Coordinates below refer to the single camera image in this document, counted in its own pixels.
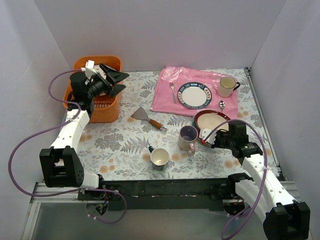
white mug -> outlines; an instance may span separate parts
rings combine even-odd
[[[162,171],[169,162],[169,153],[163,148],[154,149],[152,146],[148,147],[151,153],[151,162],[154,170]]]
[[[234,90],[240,87],[240,83],[236,82],[232,77],[224,76],[220,79],[217,87],[217,93],[221,97],[229,97]]]
[[[196,153],[195,143],[197,137],[198,131],[194,126],[184,126],[180,130],[178,146],[180,149],[186,150],[190,157],[192,157]]]

orange basket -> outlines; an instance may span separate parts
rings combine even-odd
[[[95,65],[104,64],[117,71],[121,72],[122,70],[122,61],[117,56],[84,56],[75,62],[73,69],[84,68],[88,60],[94,61]],[[71,91],[72,88],[69,81],[63,98],[65,101],[68,99],[68,95]],[[121,95],[122,93],[120,92],[115,97],[110,97],[107,95],[95,97],[93,99],[94,111],[90,118],[90,123],[112,123],[117,120],[120,113]],[[64,103],[63,106],[66,109],[68,108],[67,103]]]

white plate with blue rim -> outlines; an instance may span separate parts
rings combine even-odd
[[[188,82],[178,90],[180,103],[188,109],[203,109],[211,103],[210,89],[199,82]]]

pink placemat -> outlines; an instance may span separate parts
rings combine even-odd
[[[223,113],[231,119],[236,119],[238,114],[237,90],[233,91],[229,97],[219,96],[217,93],[217,86],[222,77],[231,77],[237,82],[237,79],[233,76],[213,71],[199,71],[186,67],[167,66],[160,73],[155,88],[151,111],[193,117],[197,112],[205,109],[221,111],[218,104],[220,100],[223,100],[225,103]],[[170,82],[174,84],[174,94],[177,99],[177,103],[174,103]],[[198,82],[206,85],[210,89],[212,93],[212,100],[207,107],[201,109],[189,109],[179,102],[178,90],[183,84],[189,82]]]

wooden handle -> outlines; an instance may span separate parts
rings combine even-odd
[[[157,129],[160,129],[162,127],[161,123],[158,123],[157,121],[150,119],[149,123],[151,123],[154,127],[156,127]]]

